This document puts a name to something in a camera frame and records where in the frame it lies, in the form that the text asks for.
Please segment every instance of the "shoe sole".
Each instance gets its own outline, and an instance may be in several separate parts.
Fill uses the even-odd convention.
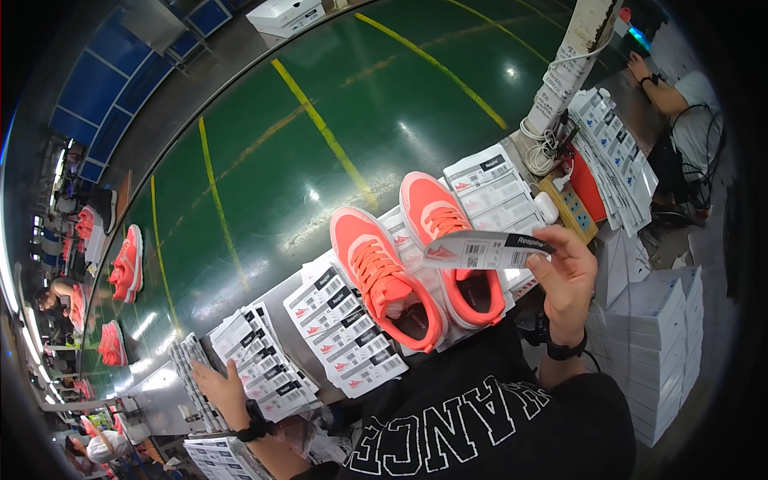
[[[114,325],[114,334],[117,336],[118,344],[120,345],[120,366],[126,366],[128,364],[128,355],[123,344],[123,330],[115,320],[112,320],[110,323]]]
[[[112,229],[114,228],[114,222],[115,222],[114,212],[115,212],[115,208],[118,205],[118,191],[117,190],[110,190],[110,192],[111,192],[112,197],[111,197],[111,199],[109,201],[109,211],[110,211],[110,213],[112,215],[111,215],[111,218],[109,220],[109,228],[107,228],[107,230],[104,232],[104,234],[106,234],[106,235],[109,235],[110,233],[112,233]]]
[[[141,236],[141,230],[138,225],[134,223],[128,229],[130,230],[131,228],[133,228],[136,233],[136,258],[134,259],[134,281],[128,289],[137,292],[144,287],[144,275],[141,271],[141,252],[144,251],[144,239]]]
[[[379,226],[379,228],[381,229],[381,231],[384,233],[384,236],[385,236],[385,237],[386,237],[386,238],[389,240],[389,242],[392,244],[392,249],[395,251],[395,254],[397,255],[397,260],[400,262],[400,265],[402,266],[402,269],[403,269],[403,271],[407,272],[407,273],[408,273],[408,275],[410,275],[410,276],[411,276],[411,278],[413,278],[414,282],[418,282],[418,283],[421,283],[421,282],[419,281],[419,279],[417,279],[416,277],[414,277],[414,276],[413,276],[413,273],[411,273],[410,271],[408,271],[408,269],[406,268],[405,264],[403,264],[403,262],[402,262],[402,259],[400,258],[400,252],[398,252],[398,251],[397,251],[397,244],[395,243],[395,239],[394,239],[394,238],[392,238],[392,235],[390,235],[390,234],[389,234],[389,231],[387,230],[387,228],[386,228],[386,227],[384,227],[384,226],[381,224],[381,222],[379,222],[379,219],[378,219],[378,218],[376,218],[376,217],[374,217],[373,215],[369,214],[368,212],[366,212],[366,211],[365,211],[365,210],[363,210],[362,208],[361,208],[361,209],[358,209],[358,210],[359,210],[359,211],[361,211],[363,214],[365,214],[365,215],[366,215],[366,216],[367,216],[369,219],[373,220],[373,222],[374,222],[374,223],[376,223],[376,225],[378,225],[378,226]],[[441,306],[441,305],[439,305],[437,302],[435,302],[435,306],[437,307],[438,311],[440,312],[440,320],[442,321],[442,333],[440,334],[440,337],[438,338],[438,340],[437,340],[437,343],[435,343],[434,345],[432,345],[432,350],[434,350],[435,348],[437,348],[437,346],[438,346],[438,345],[440,345],[440,344],[441,344],[441,343],[442,343],[442,342],[445,340],[445,338],[446,338],[446,337],[447,337],[447,335],[448,335],[448,328],[449,328],[449,325],[448,325],[448,319],[447,319],[447,318],[445,318],[445,311],[444,311],[444,309],[443,309],[443,308],[442,308],[442,306]]]
[[[422,243],[422,239],[419,238],[419,235],[416,234],[415,231],[413,231],[413,228],[411,228],[411,223],[406,218],[406,212],[402,211],[402,186],[400,188],[400,213],[402,214],[403,222],[406,226],[406,230],[408,231],[408,234],[411,236],[411,240],[413,240],[413,243],[423,252],[426,248],[426,245]],[[451,305],[451,300],[448,298],[447,289],[445,288],[445,281],[442,279],[442,273],[441,270],[453,270],[453,269],[439,269],[436,268],[435,270],[438,270],[438,280],[440,280],[440,294],[442,295],[443,301],[445,301],[445,307],[448,309],[448,314],[451,316],[451,319],[453,323],[455,323],[457,326],[463,328],[464,330],[477,330],[481,329],[485,325],[474,325],[472,323],[468,323],[458,315],[458,313],[453,309],[453,305]]]

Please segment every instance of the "shoe illustration on label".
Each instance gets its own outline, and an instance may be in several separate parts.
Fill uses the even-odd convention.
[[[439,248],[433,249],[429,248],[427,249],[427,253],[425,255],[425,258],[433,258],[433,259],[444,259],[444,258],[456,258],[458,255],[456,253],[453,253],[451,250],[448,250],[447,248],[440,246]]]
[[[525,268],[526,260],[533,253],[551,255],[554,248],[538,238],[519,233],[462,230],[430,242],[424,265],[470,270]]]

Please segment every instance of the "wristwatch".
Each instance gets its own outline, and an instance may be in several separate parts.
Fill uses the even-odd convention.
[[[552,338],[549,336],[549,328],[547,328],[547,355],[553,360],[562,362],[563,360],[570,359],[572,356],[581,356],[584,352],[584,347],[587,345],[587,329],[584,328],[584,338],[581,339],[578,345],[571,348],[567,345],[558,345],[552,342]]]
[[[243,443],[252,442],[256,439],[261,439],[266,435],[266,428],[264,422],[261,419],[250,420],[247,429],[238,430],[235,432],[235,436]]]

